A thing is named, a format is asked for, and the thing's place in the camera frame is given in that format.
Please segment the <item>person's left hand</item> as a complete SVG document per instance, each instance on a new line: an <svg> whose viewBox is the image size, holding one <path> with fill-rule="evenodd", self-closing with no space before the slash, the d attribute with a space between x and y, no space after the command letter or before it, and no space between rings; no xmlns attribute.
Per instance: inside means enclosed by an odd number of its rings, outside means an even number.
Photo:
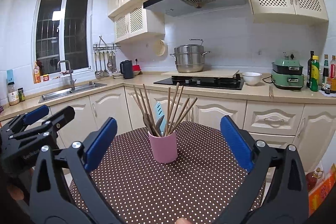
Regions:
<svg viewBox="0 0 336 224"><path fill-rule="evenodd" d="M7 191L11 195L11 198L15 201L21 201L25 197L22 190L19 189L18 187L16 187L15 185L8 185L7 186Z"/></svg>

